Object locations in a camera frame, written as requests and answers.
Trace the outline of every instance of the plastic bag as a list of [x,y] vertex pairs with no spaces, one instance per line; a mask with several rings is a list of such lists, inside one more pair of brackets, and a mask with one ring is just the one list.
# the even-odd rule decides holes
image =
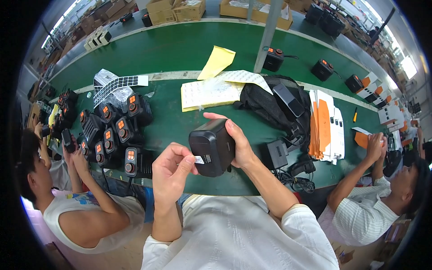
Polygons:
[[[101,69],[94,77],[93,84],[95,86],[105,86],[110,81],[118,78],[117,75],[109,70]],[[115,107],[122,110],[123,113],[127,112],[127,98],[133,94],[133,90],[130,87],[122,87],[113,91],[107,97],[105,97],[99,106],[99,111],[102,114],[102,109],[105,104],[111,103]]]

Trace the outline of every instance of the stack of boxes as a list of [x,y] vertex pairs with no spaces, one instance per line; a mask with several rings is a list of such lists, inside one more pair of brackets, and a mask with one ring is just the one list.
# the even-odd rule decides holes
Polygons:
[[150,0],[146,5],[153,25],[199,21],[206,11],[205,0]]

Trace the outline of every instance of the white t-shirt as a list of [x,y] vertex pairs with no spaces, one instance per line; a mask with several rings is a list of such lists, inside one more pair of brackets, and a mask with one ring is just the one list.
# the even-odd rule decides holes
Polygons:
[[399,217],[380,199],[390,193],[390,182],[384,177],[374,186],[355,187],[340,202],[336,213],[327,205],[318,223],[330,240],[349,246],[373,243]]
[[141,270],[339,269],[313,212],[297,204],[282,229],[248,197],[195,195],[183,204],[183,231],[173,242],[149,236]]
[[70,241],[58,223],[58,217],[64,212],[76,210],[101,211],[98,201],[90,191],[55,197],[44,212],[44,220],[50,230],[63,244],[77,252],[96,254],[122,247],[141,231],[144,224],[144,209],[134,197],[108,195],[126,212],[129,216],[130,224],[125,229],[102,238],[94,248],[82,248]]

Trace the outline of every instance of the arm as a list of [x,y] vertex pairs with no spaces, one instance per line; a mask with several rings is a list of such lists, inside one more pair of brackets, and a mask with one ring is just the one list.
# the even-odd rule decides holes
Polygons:
[[[81,151],[81,149],[78,148],[78,144],[76,142],[75,137],[72,135],[72,140],[75,144],[75,152]],[[78,176],[78,172],[76,171],[75,165],[73,163],[72,154],[69,154],[64,147],[64,144],[62,143],[63,147],[63,157],[67,165],[67,172],[69,173],[70,182],[72,184],[72,192],[73,193],[82,193],[83,192],[83,185],[81,183],[81,179]]]
[[42,138],[41,137],[41,132],[42,132],[42,123],[39,122],[36,126],[35,126],[35,134],[36,136],[38,136],[39,140],[40,140],[40,155],[41,155],[41,159],[44,160],[45,162],[45,167],[49,169],[51,169],[51,159],[50,156],[48,155],[48,148],[47,148],[47,141],[46,138]]
[[123,209],[93,179],[82,151],[75,151],[73,163],[78,175],[98,201],[101,211],[65,212],[60,214],[58,222],[72,242],[84,248],[92,248],[101,238],[126,228],[130,220]]
[[367,154],[364,160],[357,165],[347,176],[345,176],[336,186],[336,188],[328,195],[327,203],[333,212],[336,212],[340,202],[348,197],[360,177],[372,164],[381,156],[381,139],[382,133],[369,135]]
[[387,137],[383,136],[382,139],[384,142],[381,147],[381,156],[375,162],[374,168],[371,173],[373,184],[375,183],[375,180],[380,179],[384,176],[382,168],[384,166],[385,155],[387,154]]
[[194,164],[195,157],[190,150],[178,143],[171,143],[153,162],[152,237],[157,241],[172,242],[181,236],[176,201],[183,193],[189,172],[198,174]]
[[[204,117],[208,119],[226,118],[223,115],[208,112],[204,113]],[[299,203],[299,200],[257,158],[239,126],[228,119],[225,122],[225,127],[235,141],[235,159],[232,165],[241,168],[246,173],[267,203],[270,211],[280,219],[288,209]]]
[[263,165],[256,155],[251,157],[251,163],[246,164],[242,169],[260,192],[271,213],[281,219],[294,204],[299,203],[299,200]]

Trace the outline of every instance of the metal pole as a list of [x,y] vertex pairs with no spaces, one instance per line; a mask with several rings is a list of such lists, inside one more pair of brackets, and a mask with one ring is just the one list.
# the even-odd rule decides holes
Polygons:
[[384,27],[387,25],[388,21],[390,21],[391,17],[393,16],[393,13],[395,11],[396,11],[396,8],[393,7],[393,9],[390,11],[390,14],[388,15],[387,19],[385,19],[385,22],[381,25],[380,29],[375,33],[375,35],[369,41],[370,45],[373,45],[375,43],[375,41],[378,40],[379,34],[382,32],[382,30],[384,29]]
[[247,18],[247,22],[251,22],[252,21],[252,10],[254,8],[254,3],[255,0],[249,0],[249,7],[248,7],[248,18]]
[[276,30],[277,19],[280,16],[283,0],[271,0],[270,11],[264,28],[263,38],[261,39],[258,50],[257,60],[255,61],[254,73],[260,73],[266,60],[267,52]]

